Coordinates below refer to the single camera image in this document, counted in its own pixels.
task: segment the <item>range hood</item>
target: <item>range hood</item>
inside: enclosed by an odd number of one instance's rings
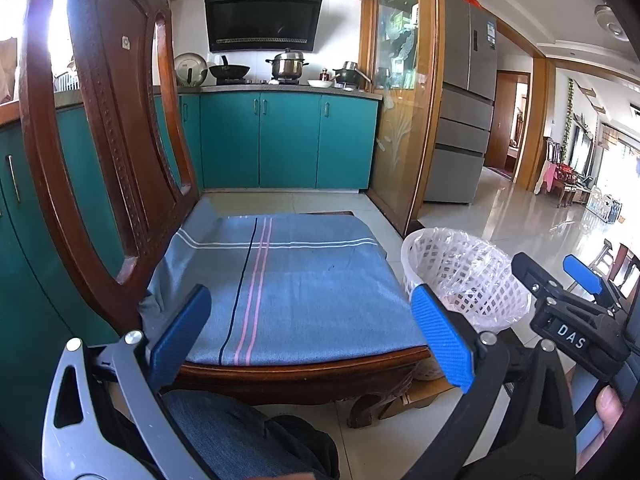
[[[314,49],[322,0],[204,0],[211,52]]]

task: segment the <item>pot lid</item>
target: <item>pot lid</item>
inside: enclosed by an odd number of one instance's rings
[[[280,61],[281,59],[299,59],[300,61],[304,61],[305,55],[299,50],[291,50],[290,48],[286,48],[283,53],[278,54],[273,59],[275,61]]]

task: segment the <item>pink stripe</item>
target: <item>pink stripe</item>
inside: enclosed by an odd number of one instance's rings
[[[258,255],[255,257],[254,263],[254,273],[251,276],[251,287],[249,287],[249,298],[246,300],[246,309],[244,310],[244,326],[242,327],[242,337],[240,338],[240,342],[238,343],[238,348],[236,348],[236,353],[234,354],[234,364],[238,366],[238,361],[240,359],[240,351],[242,349],[242,345],[244,344],[244,337],[246,336],[246,327],[249,322],[249,312],[251,311],[251,299],[254,296],[254,283],[255,283],[255,273],[258,270],[258,262],[260,261],[260,253],[262,252],[262,241],[264,240],[264,232],[267,229],[267,219],[262,220],[262,234],[260,235],[260,246],[258,247]]]
[[[255,300],[255,315],[254,315],[254,334],[251,337],[251,344],[246,351],[246,365],[249,365],[251,359],[251,350],[254,349],[255,333],[258,330],[258,315],[260,314],[260,299],[262,298],[262,280],[264,279],[264,268],[267,266],[267,254],[269,254],[269,243],[271,241],[271,227],[273,226],[273,218],[269,218],[269,234],[267,235],[267,243],[264,249],[264,258],[262,260],[262,270],[260,272],[260,285],[258,286],[258,297]]]

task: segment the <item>kitchen counter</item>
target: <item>kitchen counter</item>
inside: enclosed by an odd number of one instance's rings
[[[211,92],[304,92],[311,94],[331,94],[360,99],[382,101],[382,95],[372,94],[359,90],[348,91],[342,88],[316,88],[309,85],[226,85],[226,86],[200,86],[195,88],[178,86],[178,94],[204,94]],[[154,86],[154,94],[160,93],[160,86]],[[53,94],[56,110],[82,104],[82,96],[79,90],[67,90]],[[20,119],[18,101],[11,101],[0,105],[0,126],[12,123]]]

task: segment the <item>cabinet handle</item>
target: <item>cabinet handle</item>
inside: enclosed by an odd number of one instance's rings
[[[15,181],[15,171],[14,171],[14,156],[7,155],[6,161],[9,164],[9,171],[11,171],[11,180],[14,181],[14,191],[15,191],[15,199],[20,203],[20,191],[18,190],[18,183]]]

